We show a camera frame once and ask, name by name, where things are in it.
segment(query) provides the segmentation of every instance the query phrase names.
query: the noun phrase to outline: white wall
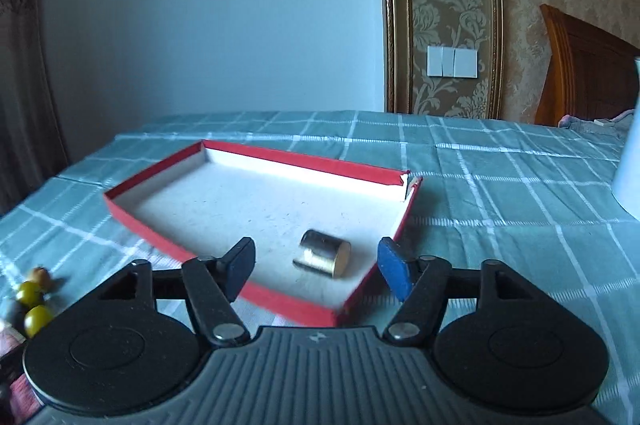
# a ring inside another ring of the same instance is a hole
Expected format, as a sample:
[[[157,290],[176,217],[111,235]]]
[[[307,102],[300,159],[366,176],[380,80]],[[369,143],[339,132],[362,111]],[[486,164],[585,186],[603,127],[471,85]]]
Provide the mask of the white wall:
[[[157,116],[383,109],[382,0],[42,0],[75,160]]]

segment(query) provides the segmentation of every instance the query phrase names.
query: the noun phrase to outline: plaid bedspread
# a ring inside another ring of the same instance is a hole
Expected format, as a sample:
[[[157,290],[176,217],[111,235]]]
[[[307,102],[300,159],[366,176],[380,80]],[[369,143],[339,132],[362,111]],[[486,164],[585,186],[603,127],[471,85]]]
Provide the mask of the plaid bedspread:
[[[454,267],[499,258],[591,325],[610,351],[596,400],[612,423],[640,422],[640,223],[610,191],[623,142],[495,120],[389,113],[174,116],[121,134],[49,180],[0,221],[2,296],[42,264],[65,283],[62,310],[136,257],[177,264],[114,221],[101,194],[149,164],[210,138],[339,158],[424,176],[403,241]],[[446,320],[474,308],[452,301]],[[354,322],[382,327],[398,308],[378,279]],[[186,320],[184,305],[160,309]],[[245,301],[248,327],[287,324]]]

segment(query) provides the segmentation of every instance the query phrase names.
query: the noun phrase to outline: red cardboard tray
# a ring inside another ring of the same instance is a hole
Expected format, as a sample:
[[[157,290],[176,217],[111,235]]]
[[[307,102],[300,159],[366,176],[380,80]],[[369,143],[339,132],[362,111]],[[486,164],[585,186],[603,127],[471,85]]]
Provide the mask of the red cardboard tray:
[[[256,264],[241,297],[306,326],[336,326],[400,234],[422,178],[407,171],[241,144],[190,145],[104,193],[113,217],[178,261],[222,256],[242,237]],[[308,229],[351,243],[344,275],[292,264]]]

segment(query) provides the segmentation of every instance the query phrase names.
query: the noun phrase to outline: yellow fruit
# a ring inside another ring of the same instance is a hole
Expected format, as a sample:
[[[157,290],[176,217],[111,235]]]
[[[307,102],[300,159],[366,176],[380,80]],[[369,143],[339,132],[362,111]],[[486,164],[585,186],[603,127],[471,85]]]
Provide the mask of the yellow fruit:
[[[42,290],[40,286],[33,281],[25,281],[18,286],[18,292],[15,299],[26,307],[28,310],[42,304]]]
[[[53,320],[53,315],[46,306],[36,306],[24,317],[24,330],[29,338],[33,337],[44,326]]]
[[[44,291],[44,293],[49,293],[53,286],[53,281],[51,280],[49,272],[46,268],[43,268],[41,266],[33,268],[29,272],[29,277],[27,277],[27,280],[30,280],[40,286],[40,289]]]

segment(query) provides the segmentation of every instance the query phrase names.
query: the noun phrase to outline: silver screw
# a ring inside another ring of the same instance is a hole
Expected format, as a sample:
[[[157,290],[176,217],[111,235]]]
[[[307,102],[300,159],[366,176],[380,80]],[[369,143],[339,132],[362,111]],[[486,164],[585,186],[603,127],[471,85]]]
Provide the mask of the silver screw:
[[[222,342],[238,340],[242,335],[244,335],[244,328],[231,322],[218,324],[213,328],[213,336]]]
[[[411,322],[396,322],[389,326],[389,335],[396,340],[411,339],[420,333],[420,328]]]

